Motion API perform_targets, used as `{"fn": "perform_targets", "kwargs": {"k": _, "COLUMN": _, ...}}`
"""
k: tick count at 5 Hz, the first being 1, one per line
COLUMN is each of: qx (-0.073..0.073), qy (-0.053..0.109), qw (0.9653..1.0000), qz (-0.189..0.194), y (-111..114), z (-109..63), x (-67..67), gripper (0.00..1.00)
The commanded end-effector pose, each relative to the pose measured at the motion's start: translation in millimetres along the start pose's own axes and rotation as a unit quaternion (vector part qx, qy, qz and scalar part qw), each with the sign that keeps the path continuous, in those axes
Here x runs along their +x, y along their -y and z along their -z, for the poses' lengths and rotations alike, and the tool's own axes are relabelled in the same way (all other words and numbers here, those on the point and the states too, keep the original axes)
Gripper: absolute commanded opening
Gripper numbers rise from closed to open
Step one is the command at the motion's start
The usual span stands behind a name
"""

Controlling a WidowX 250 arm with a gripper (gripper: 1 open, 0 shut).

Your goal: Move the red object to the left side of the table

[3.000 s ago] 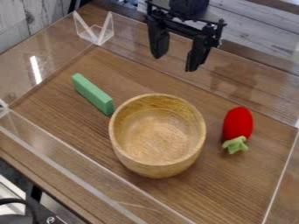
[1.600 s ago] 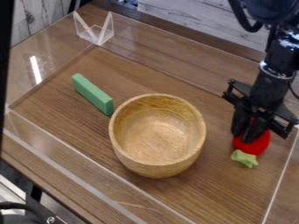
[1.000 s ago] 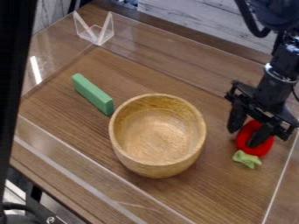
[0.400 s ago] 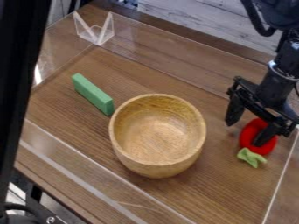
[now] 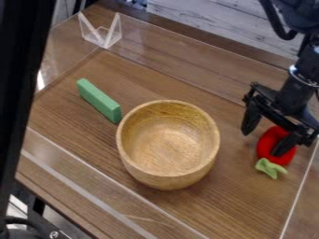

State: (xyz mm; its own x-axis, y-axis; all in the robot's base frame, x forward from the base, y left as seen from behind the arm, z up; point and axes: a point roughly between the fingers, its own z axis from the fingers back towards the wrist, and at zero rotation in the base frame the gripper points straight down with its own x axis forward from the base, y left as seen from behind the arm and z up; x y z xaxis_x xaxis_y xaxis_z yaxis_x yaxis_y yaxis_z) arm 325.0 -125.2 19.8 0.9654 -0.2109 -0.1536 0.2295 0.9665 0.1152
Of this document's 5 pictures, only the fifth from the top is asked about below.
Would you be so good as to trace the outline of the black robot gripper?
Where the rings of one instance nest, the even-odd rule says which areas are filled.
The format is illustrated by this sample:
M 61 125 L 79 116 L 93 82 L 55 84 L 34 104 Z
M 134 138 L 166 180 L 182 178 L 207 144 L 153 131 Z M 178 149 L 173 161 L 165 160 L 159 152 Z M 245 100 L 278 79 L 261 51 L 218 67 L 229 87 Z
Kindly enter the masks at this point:
M 246 113 L 241 130 L 249 135 L 262 117 L 266 117 L 289 133 L 277 134 L 272 149 L 274 157 L 282 157 L 298 144 L 308 147 L 319 135 L 319 120 L 309 110 L 310 98 L 319 90 L 319 83 L 290 75 L 281 90 L 258 82 L 244 97 Z

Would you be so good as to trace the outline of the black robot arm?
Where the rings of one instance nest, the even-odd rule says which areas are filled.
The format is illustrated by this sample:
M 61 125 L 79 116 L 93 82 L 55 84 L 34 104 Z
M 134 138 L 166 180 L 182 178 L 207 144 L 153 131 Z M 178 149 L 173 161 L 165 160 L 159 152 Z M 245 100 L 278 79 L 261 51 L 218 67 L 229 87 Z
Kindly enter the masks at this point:
M 305 37 L 282 88 L 274 90 L 256 82 L 244 96 L 241 131 L 250 134 L 264 118 L 274 122 L 289 132 L 272 151 L 281 156 L 298 145 L 310 146 L 319 135 L 319 119 L 309 109 L 310 99 L 319 99 L 319 0 L 258 1 L 280 38 Z

